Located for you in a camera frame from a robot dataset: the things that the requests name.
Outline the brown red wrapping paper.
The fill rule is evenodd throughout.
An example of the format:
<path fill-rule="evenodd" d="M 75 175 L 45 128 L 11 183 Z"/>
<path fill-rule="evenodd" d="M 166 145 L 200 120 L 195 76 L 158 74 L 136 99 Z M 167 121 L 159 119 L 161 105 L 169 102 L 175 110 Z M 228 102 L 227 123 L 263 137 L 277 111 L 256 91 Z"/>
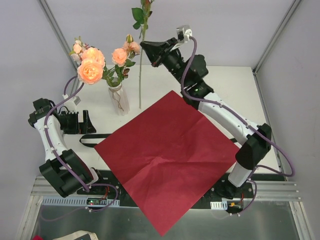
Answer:
<path fill-rule="evenodd" d="M 231 168 L 238 147 L 170 91 L 95 150 L 164 236 Z"/>

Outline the black ribbon with gold print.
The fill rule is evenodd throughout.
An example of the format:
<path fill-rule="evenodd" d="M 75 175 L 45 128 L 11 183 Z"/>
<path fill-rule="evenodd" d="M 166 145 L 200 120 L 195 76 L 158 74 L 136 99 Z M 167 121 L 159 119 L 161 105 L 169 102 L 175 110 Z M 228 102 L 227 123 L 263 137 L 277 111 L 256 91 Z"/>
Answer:
<path fill-rule="evenodd" d="M 220 134 L 208 134 L 207 132 L 185 132 L 182 134 L 164 134 L 164 133 L 147 133 L 147 134 L 125 134 L 125 133 L 102 133 L 102 134 L 85 134 L 83 135 L 79 142 L 89 148 L 94 148 L 98 144 L 107 140 L 109 142 L 120 144 L 121 146 L 129 144 L 143 144 L 143 143 L 161 143 L 161 142 L 177 142 L 187 136 L 193 140 L 200 140 L 201 142 L 211 142 L 219 144 L 221 142 L 238 143 L 238 141 L 232 137 L 228 138 L 223 133 Z"/>

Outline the peach rose stem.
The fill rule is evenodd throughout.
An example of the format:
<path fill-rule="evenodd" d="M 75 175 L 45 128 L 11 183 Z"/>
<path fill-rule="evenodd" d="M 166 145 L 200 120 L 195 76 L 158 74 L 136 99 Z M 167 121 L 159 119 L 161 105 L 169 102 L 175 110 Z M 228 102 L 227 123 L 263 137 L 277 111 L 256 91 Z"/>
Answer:
<path fill-rule="evenodd" d="M 130 68 L 136 63 L 133 59 L 140 55 L 141 47 L 134 41 L 131 34 L 125 38 L 125 42 L 121 48 L 116 48 L 111 54 L 112 62 L 114 63 L 114 72 L 116 77 L 112 80 L 112 86 L 118 86 L 124 79 L 129 76 Z"/>

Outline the pink artificial flower bunch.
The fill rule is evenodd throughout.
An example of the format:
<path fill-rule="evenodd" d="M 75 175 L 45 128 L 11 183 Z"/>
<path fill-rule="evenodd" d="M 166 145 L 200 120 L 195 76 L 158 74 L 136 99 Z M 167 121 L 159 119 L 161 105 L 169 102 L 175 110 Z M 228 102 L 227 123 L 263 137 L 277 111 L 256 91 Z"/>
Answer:
<path fill-rule="evenodd" d="M 152 5 L 154 0 L 141 0 L 139 7 L 131 9 L 131 13 L 135 23 L 133 28 L 140 30 L 139 39 L 143 42 L 146 38 L 146 32 L 149 28 L 148 21 L 152 15 Z M 139 75 L 138 75 L 138 98 L 139 98 L 139 109 L 142 109 L 142 63 L 143 63 L 143 50 L 140 54 L 139 59 Z"/>

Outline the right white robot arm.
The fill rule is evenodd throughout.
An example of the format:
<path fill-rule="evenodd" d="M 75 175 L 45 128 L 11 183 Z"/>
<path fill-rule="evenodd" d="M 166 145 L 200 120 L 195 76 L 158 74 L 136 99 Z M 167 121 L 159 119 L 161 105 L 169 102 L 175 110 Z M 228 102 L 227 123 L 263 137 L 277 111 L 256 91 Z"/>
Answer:
<path fill-rule="evenodd" d="M 180 83 L 182 97 L 188 105 L 218 122 L 241 145 L 227 180 L 215 187 L 222 198 L 237 197 L 252 171 L 271 150 L 271 127 L 246 120 L 229 107 L 204 81 L 209 73 L 205 57 L 192 53 L 185 61 L 176 38 L 164 42 L 142 41 L 140 46 L 153 67 L 164 65 Z"/>

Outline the light pink rose stem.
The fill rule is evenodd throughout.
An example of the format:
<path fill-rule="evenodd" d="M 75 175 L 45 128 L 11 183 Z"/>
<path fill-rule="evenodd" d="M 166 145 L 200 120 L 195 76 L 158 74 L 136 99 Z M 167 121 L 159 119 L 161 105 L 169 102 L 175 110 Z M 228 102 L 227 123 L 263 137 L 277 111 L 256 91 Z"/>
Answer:
<path fill-rule="evenodd" d="M 74 43 L 72 45 L 69 56 L 73 59 L 77 66 L 82 62 L 82 56 L 85 50 L 89 48 L 89 45 L 82 41 L 81 36 L 74 38 Z"/>

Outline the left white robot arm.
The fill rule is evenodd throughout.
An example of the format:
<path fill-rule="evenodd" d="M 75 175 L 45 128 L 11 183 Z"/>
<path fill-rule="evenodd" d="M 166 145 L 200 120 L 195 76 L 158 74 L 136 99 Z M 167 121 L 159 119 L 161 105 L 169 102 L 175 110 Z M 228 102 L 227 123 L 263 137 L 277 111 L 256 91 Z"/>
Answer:
<path fill-rule="evenodd" d="M 83 135 L 96 133 L 91 123 L 89 111 L 83 110 L 83 121 L 79 121 L 79 112 L 68 107 L 58 112 L 52 100 L 40 98 L 33 102 L 35 111 L 29 115 L 28 123 L 40 134 L 44 150 L 45 163 L 39 167 L 42 176 L 57 193 L 66 198 L 84 185 L 94 194 L 105 191 L 106 183 L 98 170 L 88 167 L 81 158 L 68 149 L 64 135 Z"/>

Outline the orange rose stem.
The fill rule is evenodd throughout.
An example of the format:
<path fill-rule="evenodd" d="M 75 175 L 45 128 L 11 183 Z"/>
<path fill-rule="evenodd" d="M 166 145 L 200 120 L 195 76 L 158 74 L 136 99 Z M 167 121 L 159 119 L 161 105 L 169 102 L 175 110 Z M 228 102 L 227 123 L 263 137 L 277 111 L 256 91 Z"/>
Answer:
<path fill-rule="evenodd" d="M 95 48 L 89 47 L 86 49 L 81 57 L 81 63 L 77 68 L 78 79 L 87 84 L 93 85 L 100 80 L 106 80 L 110 87 L 116 87 L 117 80 L 115 80 L 115 67 L 107 68 L 103 53 Z"/>

